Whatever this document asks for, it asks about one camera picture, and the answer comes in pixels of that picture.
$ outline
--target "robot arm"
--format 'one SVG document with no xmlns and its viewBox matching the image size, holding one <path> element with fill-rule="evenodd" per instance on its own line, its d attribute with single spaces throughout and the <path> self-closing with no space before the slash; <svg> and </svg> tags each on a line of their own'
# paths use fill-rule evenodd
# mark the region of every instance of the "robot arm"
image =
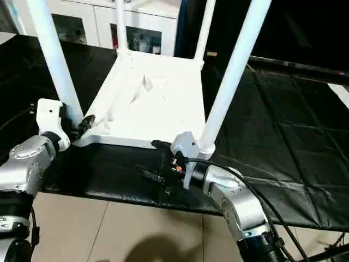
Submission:
<svg viewBox="0 0 349 262">
<path fill-rule="evenodd" d="M 203 192 L 221 209 L 243 260 L 286 261 L 261 203 L 251 190 L 217 166 L 210 165 L 203 177 Z"/>
<path fill-rule="evenodd" d="M 228 228 L 245 262 L 282 262 L 279 239 L 275 239 L 262 205 L 254 193 L 233 173 L 215 165 L 201 167 L 188 158 L 205 159 L 200 142 L 190 132 L 176 137 L 171 145 L 173 164 L 185 164 L 184 187 L 195 185 L 222 211 Z"/>
<path fill-rule="evenodd" d="M 39 135 L 15 146 L 0 167 L 0 262 L 31 260 L 33 247 L 26 238 L 34 198 L 43 183 L 44 171 L 56 154 L 70 145 L 61 127 L 62 109 L 62 102 L 40 99 Z M 33 234 L 38 235 L 38 228 Z"/>
</svg>

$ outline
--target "black fabric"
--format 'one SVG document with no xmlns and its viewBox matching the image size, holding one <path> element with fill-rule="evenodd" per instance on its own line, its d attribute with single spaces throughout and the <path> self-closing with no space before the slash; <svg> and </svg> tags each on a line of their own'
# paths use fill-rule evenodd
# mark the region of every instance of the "black fabric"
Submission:
<svg viewBox="0 0 349 262">
<path fill-rule="evenodd" d="M 62 43 L 62 47 L 86 112 L 116 54 L 80 44 Z M 0 57 L 0 109 L 6 112 L 0 123 L 38 98 L 57 98 L 36 38 L 16 36 L 0 46 Z M 222 73 L 209 61 L 203 68 L 206 114 Z M 213 160 L 239 169 L 289 225 L 349 230 L 348 117 L 348 109 L 326 84 L 247 70 Z M 4 161 L 14 145 L 37 132 L 34 116 L 22 116 L 1 131 Z M 159 150 L 99 144 L 72 147 L 48 170 L 43 191 L 218 214 L 200 192 L 176 185 L 167 194 L 137 168 L 159 171 L 166 160 Z"/>
</svg>

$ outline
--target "black tablecloth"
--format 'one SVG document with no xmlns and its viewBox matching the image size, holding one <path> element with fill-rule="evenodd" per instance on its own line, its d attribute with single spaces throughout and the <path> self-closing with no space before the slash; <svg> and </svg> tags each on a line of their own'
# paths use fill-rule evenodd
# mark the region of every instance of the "black tablecloth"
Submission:
<svg viewBox="0 0 349 262">
<path fill-rule="evenodd" d="M 113 65 L 113 50 L 62 43 L 83 111 Z M 57 99 L 37 38 L 0 45 L 0 123 L 38 98 Z M 209 113 L 222 73 L 202 71 Z M 239 169 L 276 206 L 289 225 L 349 230 L 349 112 L 323 83 L 247 70 L 228 111 L 212 160 Z M 0 160 L 37 132 L 33 115 L 1 130 Z M 111 145 L 72 147 L 46 172 L 45 192 L 219 214 L 200 192 L 144 179 L 135 168 L 161 170 L 163 152 Z"/>
</svg>

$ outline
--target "cabinet door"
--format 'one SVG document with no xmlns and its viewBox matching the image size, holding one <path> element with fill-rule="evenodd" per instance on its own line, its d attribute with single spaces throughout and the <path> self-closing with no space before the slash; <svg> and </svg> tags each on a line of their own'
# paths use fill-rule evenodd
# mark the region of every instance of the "cabinet door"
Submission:
<svg viewBox="0 0 349 262">
<path fill-rule="evenodd" d="M 14 0 L 28 35 L 37 36 L 27 1 Z M 60 40 L 99 46 L 93 6 L 62 0 L 47 0 Z"/>
<path fill-rule="evenodd" d="M 113 8 L 94 7 L 101 47 L 117 46 L 116 11 Z M 127 40 L 132 50 L 173 56 L 177 20 L 167 17 L 125 11 Z"/>
</svg>

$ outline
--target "floor tile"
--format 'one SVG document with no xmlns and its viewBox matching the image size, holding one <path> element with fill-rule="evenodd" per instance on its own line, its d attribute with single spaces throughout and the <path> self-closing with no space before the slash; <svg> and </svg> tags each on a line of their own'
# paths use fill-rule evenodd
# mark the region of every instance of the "floor tile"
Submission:
<svg viewBox="0 0 349 262">
<path fill-rule="evenodd" d="M 35 262 L 85 262 L 91 252 L 106 201 L 39 193 L 34 209 L 40 226 Z"/>
<path fill-rule="evenodd" d="M 309 228 L 296 228 L 296 231 L 299 242 L 308 256 L 324 252 L 325 247 L 333 244 L 341 234 Z"/>
<path fill-rule="evenodd" d="M 7 33 L 7 32 L 0 32 L 0 45 L 5 43 L 6 41 L 10 40 L 15 35 L 16 34 Z"/>
<path fill-rule="evenodd" d="M 109 203 L 89 262 L 202 262 L 202 215 Z"/>
<path fill-rule="evenodd" d="M 239 249 L 222 217 L 203 216 L 204 262 L 242 262 Z"/>
</svg>

